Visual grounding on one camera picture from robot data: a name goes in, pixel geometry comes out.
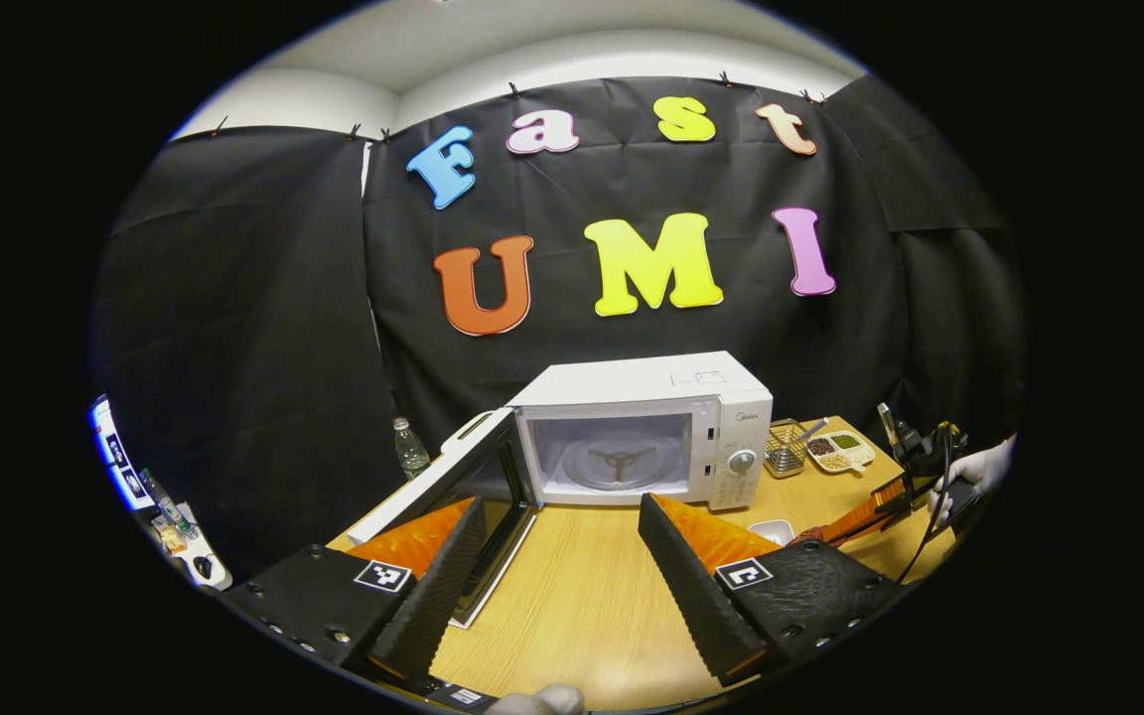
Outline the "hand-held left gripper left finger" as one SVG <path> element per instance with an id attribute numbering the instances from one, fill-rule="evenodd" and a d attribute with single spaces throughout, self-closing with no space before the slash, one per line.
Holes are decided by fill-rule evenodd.
<path id="1" fill-rule="evenodd" d="M 219 601 L 345 672 L 427 686 L 487 534 L 482 500 L 467 498 L 350 551 L 308 546 Z"/>

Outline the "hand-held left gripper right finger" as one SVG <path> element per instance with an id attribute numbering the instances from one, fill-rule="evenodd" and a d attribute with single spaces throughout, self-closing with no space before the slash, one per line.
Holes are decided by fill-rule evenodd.
<path id="1" fill-rule="evenodd" d="M 776 545 L 664 495 L 641 498 L 639 537 L 722 686 L 836 648 L 903 590 L 820 539 Z"/>

